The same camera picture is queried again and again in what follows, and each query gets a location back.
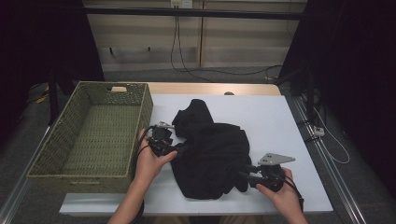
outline black cloth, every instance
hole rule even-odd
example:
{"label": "black cloth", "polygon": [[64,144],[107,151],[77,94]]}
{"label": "black cloth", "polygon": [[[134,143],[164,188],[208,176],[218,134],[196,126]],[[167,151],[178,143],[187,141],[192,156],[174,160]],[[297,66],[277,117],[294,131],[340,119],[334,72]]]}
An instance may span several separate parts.
{"label": "black cloth", "polygon": [[172,122],[176,135],[186,140],[177,147],[188,147],[183,156],[172,160],[172,170],[186,198],[218,199],[233,187],[248,190],[251,164],[249,143],[239,126],[215,123],[204,101],[194,99],[185,110],[179,110]]}

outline woven basket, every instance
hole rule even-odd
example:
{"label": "woven basket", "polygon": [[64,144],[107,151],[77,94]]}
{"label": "woven basket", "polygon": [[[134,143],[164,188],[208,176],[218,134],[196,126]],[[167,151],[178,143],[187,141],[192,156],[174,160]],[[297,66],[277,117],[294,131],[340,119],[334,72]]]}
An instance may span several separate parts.
{"label": "woven basket", "polygon": [[146,83],[79,82],[27,177],[63,192],[126,192],[152,107]]}

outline white table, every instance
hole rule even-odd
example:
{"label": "white table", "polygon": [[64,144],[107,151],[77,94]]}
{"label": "white table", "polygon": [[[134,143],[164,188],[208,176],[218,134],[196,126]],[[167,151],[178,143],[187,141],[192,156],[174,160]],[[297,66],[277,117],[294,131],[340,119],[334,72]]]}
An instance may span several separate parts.
{"label": "white table", "polygon": [[[295,183],[305,199],[306,213],[332,211],[329,198],[283,96],[152,94],[151,124],[172,122],[178,110],[191,99],[202,99],[215,122],[240,126],[247,133],[253,164],[267,152],[291,156],[296,161],[283,164],[293,171]],[[123,194],[75,194],[64,199],[60,213],[71,216],[111,216]],[[241,193],[233,189],[218,200],[185,198],[166,164],[145,197],[144,216],[218,216],[273,214],[276,209],[256,189]]]}

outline metal rail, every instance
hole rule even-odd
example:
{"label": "metal rail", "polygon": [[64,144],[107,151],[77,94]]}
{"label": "metal rail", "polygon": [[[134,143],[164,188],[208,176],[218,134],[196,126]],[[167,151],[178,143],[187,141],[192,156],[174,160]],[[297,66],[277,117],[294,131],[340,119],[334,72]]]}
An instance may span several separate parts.
{"label": "metal rail", "polygon": [[[300,100],[296,100],[294,102],[299,110],[300,116],[302,117],[303,120],[307,120],[308,117],[306,115],[306,107],[303,104],[303,99],[300,98]],[[314,130],[309,123],[305,124],[306,129],[308,130],[309,134],[311,136],[314,136]],[[337,166],[335,165],[331,155],[328,153],[328,150],[323,142],[322,139],[317,139],[313,141],[315,144],[315,147],[318,150],[318,154],[320,158],[322,159],[326,170],[328,171],[330,178],[332,179],[332,182],[334,183],[334,186],[338,192],[338,195],[341,198],[341,201],[344,204],[344,207],[346,208],[346,211],[349,214],[350,219],[354,224],[366,224],[366,220],[361,212],[361,209],[359,208],[358,203],[356,202],[354,196],[350,192],[346,182],[344,181],[344,178],[341,176],[340,172],[337,169]]]}
{"label": "metal rail", "polygon": [[63,7],[55,5],[29,6],[34,11],[82,13],[104,15],[145,15],[145,16],[177,16],[177,17],[212,17],[239,18],[260,20],[290,20],[302,21],[314,18],[324,18],[327,15],[314,15],[298,12],[266,12],[266,11],[237,11],[211,10],[194,8],[166,8],[166,7]]}

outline black cable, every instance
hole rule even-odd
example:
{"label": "black cable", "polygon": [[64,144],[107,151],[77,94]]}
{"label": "black cable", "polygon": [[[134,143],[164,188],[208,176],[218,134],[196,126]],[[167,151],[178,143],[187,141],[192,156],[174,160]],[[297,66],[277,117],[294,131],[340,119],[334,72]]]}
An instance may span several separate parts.
{"label": "black cable", "polygon": [[327,126],[327,111],[326,111],[326,105],[323,104],[323,111],[324,111],[324,125]]}
{"label": "black cable", "polygon": [[[320,106],[314,104],[314,108],[315,108],[316,111],[318,111],[318,113],[319,113],[319,111],[320,111]],[[318,117],[318,114],[317,114],[317,113],[315,113],[314,119],[315,119],[315,122],[314,122],[315,126],[318,127],[318,128],[320,128],[320,120],[319,120],[319,117]]]}
{"label": "black cable", "polygon": [[145,147],[140,148],[139,152],[137,153],[137,157],[139,157],[140,153],[142,153],[143,149],[146,147],[149,147],[149,145],[146,145]]}
{"label": "black cable", "polygon": [[137,146],[136,146],[136,157],[135,159],[137,160],[137,157],[140,155],[140,152],[142,149],[140,149],[140,145],[142,145],[143,140],[145,139],[146,134],[149,132],[150,129],[155,128],[155,126],[149,126],[145,132],[142,134],[142,136],[140,137],[139,141],[137,142]]}
{"label": "black cable", "polygon": [[[290,12],[290,11],[291,11],[291,0],[289,1],[289,12]],[[290,21],[290,20],[287,21],[286,30],[287,30],[288,33],[289,33],[290,39],[293,39],[293,36],[291,35],[290,30],[289,30],[289,21]]]}
{"label": "black cable", "polygon": [[144,211],[145,211],[145,200],[143,200],[142,205],[140,205],[140,209],[137,212],[137,215],[134,218],[134,220],[132,220],[131,224],[138,224],[140,221],[140,218],[142,218],[142,216],[143,216]]}
{"label": "black cable", "polygon": [[276,177],[276,178],[282,180],[284,183],[286,183],[287,185],[289,185],[289,186],[296,192],[297,197],[298,197],[298,201],[299,201],[299,204],[300,204],[301,211],[304,211],[304,198],[303,198],[303,195],[301,195],[300,191],[297,190],[297,186],[296,186],[296,184],[294,183],[294,181],[293,181],[290,177],[288,177],[288,176],[286,176],[286,175],[285,175],[285,177],[286,177],[287,179],[289,179],[289,180],[291,181],[292,184],[291,184],[288,180],[286,180],[286,178],[283,178],[283,177],[280,176],[280,175],[276,175],[276,174],[270,174],[270,175],[272,175],[272,176],[274,176],[274,177]]}
{"label": "black cable", "polygon": [[[183,64],[184,70],[175,68],[175,65],[174,65],[174,63],[173,63],[173,53],[174,53],[174,49],[175,49],[176,39],[177,39],[177,42],[178,42],[179,54],[180,54],[180,58],[181,58],[181,62],[182,62],[182,64]],[[233,76],[249,76],[249,75],[256,75],[256,74],[265,72],[265,75],[266,75],[266,77],[267,77],[267,83],[268,83],[268,79],[269,79],[269,78],[268,78],[268,73],[267,73],[267,71],[270,70],[270,69],[272,69],[272,68],[276,68],[276,67],[281,67],[281,66],[283,66],[282,64],[276,64],[276,65],[272,65],[272,66],[269,66],[269,67],[267,67],[267,68],[261,69],[261,70],[259,70],[259,71],[249,72],[249,73],[231,73],[231,72],[224,72],[224,71],[215,70],[215,69],[202,69],[202,68],[201,68],[201,69],[189,69],[189,68],[187,68],[186,64],[184,63],[183,54],[182,54],[182,52],[181,52],[180,23],[179,23],[178,17],[176,17],[176,20],[175,20],[174,41],[173,41],[172,49],[171,49],[171,64],[172,64],[173,69],[176,70],[176,71],[178,71],[178,72],[187,72],[187,73],[189,73],[192,77],[197,77],[197,78],[203,79],[203,80],[208,81],[208,82],[214,82],[214,81],[212,81],[212,80],[210,80],[210,79],[207,79],[207,78],[204,78],[204,77],[198,77],[198,76],[192,74],[191,72],[195,72],[195,71],[216,72],[216,73],[222,73],[222,74],[233,75]]]}

